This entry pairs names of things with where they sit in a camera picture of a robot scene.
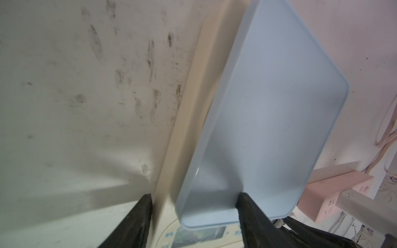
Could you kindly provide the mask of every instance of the black plastic piece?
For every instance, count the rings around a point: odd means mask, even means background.
[[[386,234],[381,248],[397,248],[397,238],[391,234]]]
[[[295,247],[288,236],[273,226],[247,193],[240,193],[236,208],[245,248]]]
[[[152,219],[152,197],[146,194],[98,248],[144,248]]]
[[[293,230],[299,242],[306,244],[306,247],[362,248],[351,239],[306,226],[291,217],[284,218],[283,221]]]

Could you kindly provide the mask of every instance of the pink electrical outlet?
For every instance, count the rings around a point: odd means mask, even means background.
[[[338,213],[339,195],[353,189],[366,195],[374,177],[360,171],[352,171],[306,185],[298,202],[298,208],[315,223]]]

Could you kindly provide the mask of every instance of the light blue plastic tray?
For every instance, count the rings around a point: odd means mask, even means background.
[[[238,222],[240,192],[270,219],[290,214],[348,91],[288,3],[254,1],[176,201],[181,225]]]

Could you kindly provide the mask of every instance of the smudge mark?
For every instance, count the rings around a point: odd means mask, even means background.
[[[161,9],[161,20],[163,21],[164,25],[168,24],[168,20],[167,20],[167,11],[165,10],[165,8]]]
[[[142,101],[135,97],[135,114],[139,116],[139,118],[143,118],[143,114],[141,112]]]
[[[150,112],[150,121],[151,121],[152,123],[154,123],[154,121],[156,120],[156,119],[155,119],[155,117],[156,117],[156,109],[157,109],[157,105],[158,105],[158,104],[160,103],[160,101],[161,101],[160,97],[161,97],[160,91],[159,91],[159,90],[156,90],[156,89],[153,89],[153,99],[154,99],[154,101],[153,101],[152,110],[151,110],[151,112]]]
[[[81,16],[84,21],[88,21],[91,17],[91,13],[86,7],[81,7]]]
[[[94,51],[96,59],[99,61],[102,61],[102,58],[103,58],[102,44],[101,44],[99,36],[92,24],[88,28],[88,34],[89,34],[90,46],[91,46],[91,49]]]
[[[55,60],[47,60],[46,64],[47,64],[47,65],[57,66],[57,65],[58,65],[58,62],[55,61]]]
[[[173,38],[174,38],[174,34],[171,32],[168,32],[168,46],[169,47],[172,46]]]
[[[141,169],[142,169],[142,172],[144,175],[149,172],[149,168],[148,168],[147,164],[145,164],[145,163],[143,165],[141,165]]]
[[[85,108],[87,105],[87,98],[83,94],[78,94],[74,98],[71,98],[70,102],[70,107],[72,108]]]
[[[114,28],[113,28],[114,35],[117,36],[118,31],[120,31],[119,28],[117,28],[117,27],[114,27]]]
[[[182,85],[178,85],[176,87],[176,91],[175,91],[175,98],[176,98],[176,102],[178,103],[178,106],[177,106],[178,110],[179,110],[179,106],[181,105],[181,100],[182,100],[181,87],[182,87]]]
[[[149,83],[150,83],[152,81],[153,69],[154,69],[154,41],[153,40],[149,41],[146,61],[148,62],[148,66],[150,69],[150,77],[149,77]]]
[[[111,0],[106,0],[106,13],[110,19],[116,17],[116,2]]]
[[[119,88],[124,84],[124,71],[121,69],[115,70],[116,87]]]
[[[78,95],[75,97],[75,99],[76,99],[76,102],[81,103],[81,104],[87,102],[87,98],[86,98],[85,95],[83,95],[83,94],[78,94]]]

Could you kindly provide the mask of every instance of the washing machine control panel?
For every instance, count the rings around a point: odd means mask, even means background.
[[[156,248],[217,248],[242,239],[238,224],[189,231],[176,220],[162,233]]]

